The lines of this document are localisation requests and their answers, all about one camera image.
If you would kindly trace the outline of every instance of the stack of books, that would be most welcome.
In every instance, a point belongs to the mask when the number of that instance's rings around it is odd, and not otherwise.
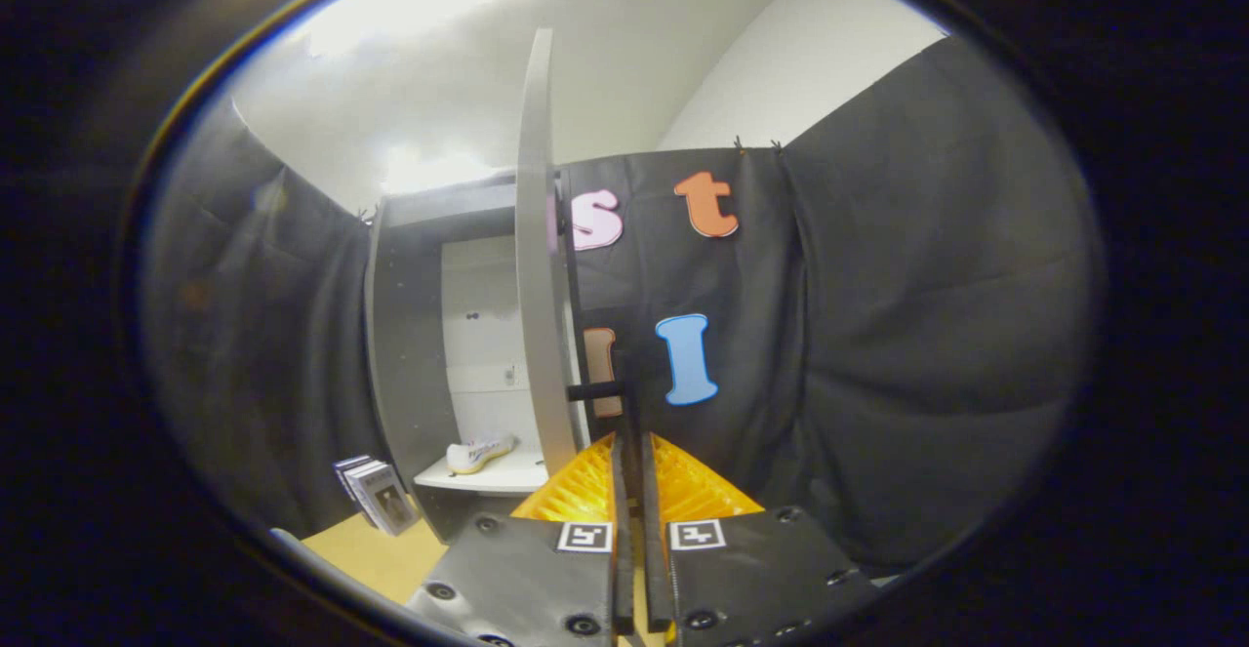
[[[416,510],[392,466],[361,455],[335,462],[333,472],[371,526],[393,537],[416,523]]]

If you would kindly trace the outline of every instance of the orange letter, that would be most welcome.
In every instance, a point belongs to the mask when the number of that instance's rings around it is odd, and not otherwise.
[[[616,372],[612,371],[612,343],[616,341],[616,332],[607,327],[588,327],[585,338],[590,382],[616,381]],[[612,395],[611,398],[596,398],[593,408],[596,418],[611,418],[624,412],[624,403],[618,395]]]
[[[737,232],[737,216],[719,215],[717,196],[729,196],[731,185],[712,179],[711,172],[699,171],[674,187],[673,194],[686,197],[689,224],[703,237],[728,237]]]

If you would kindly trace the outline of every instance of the white sneaker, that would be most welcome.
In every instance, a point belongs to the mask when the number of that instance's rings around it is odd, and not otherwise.
[[[491,437],[480,442],[451,443],[447,447],[447,468],[455,473],[477,473],[487,461],[502,457],[516,448],[516,435]]]

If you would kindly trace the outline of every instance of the black fabric curtain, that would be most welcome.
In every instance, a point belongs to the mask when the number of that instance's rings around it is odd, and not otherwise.
[[[620,241],[577,252],[583,326],[629,350],[648,427],[871,571],[984,520],[1064,421],[1098,281],[1079,171],[1023,100],[947,37],[783,152],[568,167],[621,201]],[[673,185],[699,171],[736,234],[691,230]],[[654,325],[694,312],[719,393],[673,407]]]
[[[229,99],[174,154],[155,206],[142,337],[182,452],[250,522],[306,537],[345,520],[331,465],[385,451],[368,227],[265,150]]]
[[[608,327],[627,353],[638,411],[671,440],[744,491],[772,476],[798,406],[803,265],[791,190],[774,150],[682,150],[597,159],[565,167],[571,195],[611,190],[624,229],[617,242],[576,252],[581,326]],[[677,181],[712,172],[732,185],[721,199],[739,230],[709,239],[693,230]],[[662,319],[701,314],[707,370],[719,390],[671,406]]]

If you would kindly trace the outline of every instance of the yellow plastic part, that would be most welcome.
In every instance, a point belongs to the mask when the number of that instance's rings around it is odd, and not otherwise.
[[[585,447],[513,510],[512,517],[550,522],[616,522],[612,493],[615,438],[613,432]]]
[[[651,445],[659,487],[661,523],[763,512],[763,506],[674,443],[652,433]]]

